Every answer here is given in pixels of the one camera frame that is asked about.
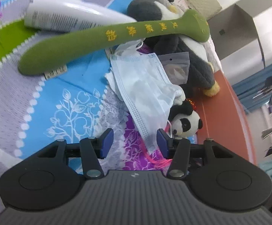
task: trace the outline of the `panda plush toy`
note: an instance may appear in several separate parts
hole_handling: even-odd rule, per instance
[[[202,120],[188,100],[182,105],[173,106],[168,120],[171,122],[172,133],[177,137],[190,137],[202,128]]]

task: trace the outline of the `disposable mask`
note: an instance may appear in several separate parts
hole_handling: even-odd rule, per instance
[[[115,81],[149,153],[156,149],[156,133],[165,128],[170,108],[182,104],[185,94],[173,85],[155,53],[110,55]]]
[[[113,49],[113,48],[106,49],[105,52],[108,58],[110,58],[112,55],[125,56],[125,57],[138,56],[138,55],[141,55],[141,53],[138,52],[137,50],[141,48],[142,45],[143,45],[143,40],[133,40],[133,41],[126,42],[124,44],[120,44],[119,46],[117,46],[116,49]],[[110,88],[118,96],[119,100],[123,101],[123,98],[121,97],[118,86],[116,84],[112,68],[109,73],[105,74],[105,77],[109,83]]]

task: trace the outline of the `white tube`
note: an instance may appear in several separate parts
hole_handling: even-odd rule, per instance
[[[114,10],[81,0],[30,0],[24,24],[53,31],[77,31],[136,22]]]

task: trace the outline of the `white logo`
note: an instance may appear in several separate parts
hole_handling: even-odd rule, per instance
[[[131,174],[131,176],[132,176],[133,178],[135,178],[135,177],[139,176],[139,174],[138,174],[138,173],[133,173],[133,174]]]

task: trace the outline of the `orange wooden edge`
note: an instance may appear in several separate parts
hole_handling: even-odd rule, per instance
[[[210,137],[256,165],[253,140],[242,105],[223,73],[217,71],[214,76],[220,86],[218,94],[207,97],[197,91],[193,99],[203,121],[203,128],[197,132],[198,143]]]

